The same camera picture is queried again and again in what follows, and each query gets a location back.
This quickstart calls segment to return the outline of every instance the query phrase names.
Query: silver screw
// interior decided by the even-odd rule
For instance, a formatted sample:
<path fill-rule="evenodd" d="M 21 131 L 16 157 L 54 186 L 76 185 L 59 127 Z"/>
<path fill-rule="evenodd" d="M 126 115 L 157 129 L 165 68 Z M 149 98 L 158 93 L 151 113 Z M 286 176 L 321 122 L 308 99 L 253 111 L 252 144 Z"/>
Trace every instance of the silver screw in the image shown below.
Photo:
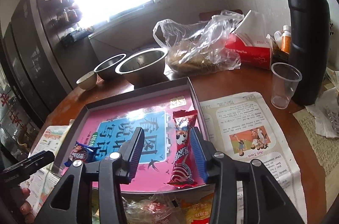
<path fill-rule="evenodd" d="M 224 157 L 224 154 L 220 151 L 217 151 L 216 153 L 214 153 L 214 157 L 221 159 Z"/>
<path fill-rule="evenodd" d="M 256 166 L 256 167 L 260 167 L 261 166 L 261 161 L 260 160 L 257 160 L 257 159 L 254 159 L 252 161 L 252 165 L 253 166 Z"/>
<path fill-rule="evenodd" d="M 75 161 L 73 162 L 73 166 L 75 166 L 75 167 L 79 167 L 79 166 L 81 166 L 81 164 L 82 164 L 82 161 L 81 161 L 81 160 L 75 160 Z"/>
<path fill-rule="evenodd" d="M 112 152 L 110 154 L 111 159 L 118 159 L 119 157 L 120 157 L 120 153 L 118 153 L 118 152 Z"/>

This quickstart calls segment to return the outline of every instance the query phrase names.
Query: yellow snack package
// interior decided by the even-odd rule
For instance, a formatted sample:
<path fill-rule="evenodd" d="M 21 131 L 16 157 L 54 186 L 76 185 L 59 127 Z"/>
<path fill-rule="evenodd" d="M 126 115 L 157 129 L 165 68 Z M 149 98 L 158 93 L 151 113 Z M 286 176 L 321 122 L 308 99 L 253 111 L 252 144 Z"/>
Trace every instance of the yellow snack package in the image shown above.
<path fill-rule="evenodd" d="M 186 210 L 186 224 L 208 224 L 210 221 L 213 194 L 200 199 L 199 203 L 181 203 L 181 207 Z"/>

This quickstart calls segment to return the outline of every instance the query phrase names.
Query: bowl rim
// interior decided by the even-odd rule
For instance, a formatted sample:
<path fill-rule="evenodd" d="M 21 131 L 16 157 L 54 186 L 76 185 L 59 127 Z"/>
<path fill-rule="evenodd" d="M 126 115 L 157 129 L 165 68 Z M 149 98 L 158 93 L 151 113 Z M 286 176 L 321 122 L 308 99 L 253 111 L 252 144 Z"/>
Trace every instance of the bowl rim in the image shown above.
<path fill-rule="evenodd" d="M 139 56 L 141 54 L 144 54 L 144 53 L 147 53 L 147 52 L 150 52 L 150 51 L 161 51 L 163 52 L 164 54 L 161 56 L 161 58 L 157 59 L 156 61 L 146 65 L 146 66 L 143 66 L 143 67 L 140 67 L 138 69 L 135 69 L 135 70 L 132 70 L 132 71 L 128 71 L 128 72 L 121 72 L 119 69 L 122 67 L 123 64 L 125 64 L 127 61 L 131 60 L 132 58 L 136 57 L 136 56 Z M 163 58 L 165 58 L 168 54 L 168 50 L 166 48 L 150 48 L 150 49 L 147 49 L 147 50 L 143 50 L 141 52 L 137 52 L 135 54 L 133 54 L 132 56 L 128 57 L 127 59 L 123 60 L 122 62 L 119 63 L 119 65 L 115 68 L 115 72 L 119 75 L 125 75 L 125 74 L 129 74 L 129 73 L 132 73 L 132 72 L 135 72 L 135 71 L 138 71 L 138 70 L 141 70 L 141 69 L 144 69 L 150 65 L 153 65 L 155 63 L 157 63 L 158 61 L 161 61 Z"/>
<path fill-rule="evenodd" d="M 91 72 L 93 72 L 92 75 L 90 75 L 87 79 L 83 80 L 82 82 L 79 82 L 79 80 L 81 80 L 84 76 L 86 76 L 87 74 L 89 74 L 89 73 L 91 73 Z M 79 84 L 85 82 L 86 80 L 88 80 L 89 78 L 91 78 L 93 75 L 96 75 L 96 72 L 94 72 L 93 70 L 91 70 L 91 71 L 87 72 L 86 74 L 84 74 L 83 76 L 81 76 L 80 78 L 78 78 L 78 80 L 75 82 L 75 84 L 79 85 Z"/>
<path fill-rule="evenodd" d="M 119 56 L 122 56 L 122 58 L 119 59 L 117 62 L 115 62 L 115 63 L 109 65 L 108 67 L 105 67 L 104 69 L 98 70 L 98 68 L 99 68 L 101 65 L 103 65 L 105 62 L 107 62 L 107 61 L 109 61 L 109 60 L 111 60 L 111 59 L 113 59 L 113 58 L 115 58 L 115 57 L 119 57 Z M 118 63 L 121 62 L 124 58 L 126 58 L 126 54 L 119 54 L 119 55 L 115 55 L 115 56 L 113 56 L 113 57 L 110 57 L 110 58 L 104 60 L 102 63 L 100 63 L 96 68 L 94 68 L 93 71 L 94 71 L 94 73 L 99 73 L 99 72 L 101 72 L 101 71 L 104 71 L 104 70 L 106 70 L 106 69 L 112 67 L 113 65 L 118 64 Z"/>

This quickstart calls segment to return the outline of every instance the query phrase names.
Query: thermos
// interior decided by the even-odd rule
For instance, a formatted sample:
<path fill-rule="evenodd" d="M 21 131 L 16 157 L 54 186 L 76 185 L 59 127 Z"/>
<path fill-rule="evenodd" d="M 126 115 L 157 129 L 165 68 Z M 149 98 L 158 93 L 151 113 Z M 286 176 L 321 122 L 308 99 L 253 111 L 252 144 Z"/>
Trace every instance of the thermos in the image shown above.
<path fill-rule="evenodd" d="M 289 64 L 302 74 L 292 99 L 299 105 L 314 104 L 323 81 L 329 46 L 327 0 L 288 0 L 291 15 Z"/>

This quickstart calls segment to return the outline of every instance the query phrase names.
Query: small bowl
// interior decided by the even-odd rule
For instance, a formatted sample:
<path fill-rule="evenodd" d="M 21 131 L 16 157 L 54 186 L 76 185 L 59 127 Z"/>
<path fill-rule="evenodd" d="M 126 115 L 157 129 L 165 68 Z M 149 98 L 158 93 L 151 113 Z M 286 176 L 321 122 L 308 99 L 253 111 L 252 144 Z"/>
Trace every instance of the small bowl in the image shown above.
<path fill-rule="evenodd" d="M 115 72 L 136 87 L 144 87 L 164 80 L 167 49 L 151 48 L 138 52 L 120 62 Z"/>
<path fill-rule="evenodd" d="M 97 84 L 98 75 L 90 71 L 77 80 L 76 84 L 83 90 L 90 90 Z"/>
<path fill-rule="evenodd" d="M 111 57 L 104 62 L 100 63 L 95 69 L 94 72 L 99 75 L 104 81 L 110 81 L 118 76 L 115 72 L 116 65 L 126 58 L 126 54 L 116 55 Z"/>

